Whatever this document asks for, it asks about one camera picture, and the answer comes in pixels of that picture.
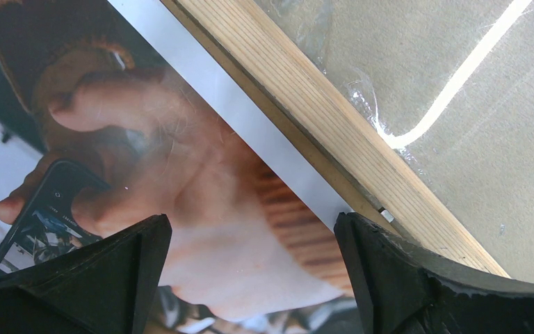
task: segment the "wood grain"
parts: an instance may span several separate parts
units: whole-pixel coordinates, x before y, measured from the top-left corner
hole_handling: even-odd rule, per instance
[[[204,38],[209,38],[224,50],[236,65],[234,68],[238,69],[225,67],[231,76],[233,72],[243,70],[251,82],[237,83],[247,93],[249,88],[243,84],[254,84],[271,101],[272,106],[265,101],[262,105],[258,104],[268,117],[270,112],[274,112],[273,106],[277,107],[277,112],[285,113],[324,157],[331,160],[332,165],[329,166],[338,169],[333,174],[344,175],[344,179],[353,181],[351,188],[354,190],[363,188],[375,196],[398,219],[401,229],[422,246],[467,266],[508,277],[408,165],[252,0],[163,0],[163,3],[176,16],[181,13],[181,18],[177,17],[180,20],[185,12],[187,18],[206,33]],[[296,147],[307,156],[304,148]],[[346,190],[339,183],[331,182],[322,168],[317,170],[343,196]]]

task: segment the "plastic wrap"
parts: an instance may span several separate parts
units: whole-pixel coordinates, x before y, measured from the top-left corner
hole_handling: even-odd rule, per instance
[[[298,29],[321,6],[264,8],[304,51]],[[340,0],[331,20],[327,78],[513,278],[534,282],[534,0]]]
[[[304,54],[326,74],[329,35],[334,5],[332,0],[256,1],[297,44]]]

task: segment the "hand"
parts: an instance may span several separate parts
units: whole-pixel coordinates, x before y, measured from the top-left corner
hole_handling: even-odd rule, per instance
[[[279,242],[253,188],[263,162],[172,70],[90,75],[71,95],[53,99],[50,111],[76,131],[121,127],[144,138],[140,154],[105,141],[90,146],[83,162],[112,189],[79,194],[72,214],[104,237],[167,214],[173,236],[160,284],[183,300],[240,319],[341,294],[303,270]],[[3,221],[15,219],[57,154],[47,154],[0,202]]]

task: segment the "white line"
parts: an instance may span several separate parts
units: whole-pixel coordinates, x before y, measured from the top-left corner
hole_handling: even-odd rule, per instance
[[[449,102],[455,97],[455,94],[465,84],[467,79],[474,73],[476,68],[482,63],[484,58],[492,51],[497,42],[503,37],[508,29],[517,21],[517,19],[523,15],[525,9],[532,0],[513,0],[504,13],[494,23],[494,26],[486,33],[486,35],[480,40],[478,45],[474,47],[474,50],[461,64],[455,74],[447,81],[447,84],[443,90],[437,96],[437,99],[433,102],[427,113],[421,119],[421,121],[406,134],[402,136],[392,136],[391,134],[383,133],[383,129],[376,129],[378,133],[383,133],[382,137],[384,141],[391,148],[404,148],[410,143],[414,142],[435,123],[441,113],[445,110]]]

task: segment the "black plastic bracket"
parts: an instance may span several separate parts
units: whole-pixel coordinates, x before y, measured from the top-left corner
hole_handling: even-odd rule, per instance
[[[359,214],[334,233],[366,334],[534,333],[534,284],[466,267]]]
[[[0,277],[0,333],[142,333],[171,238],[153,216]]]

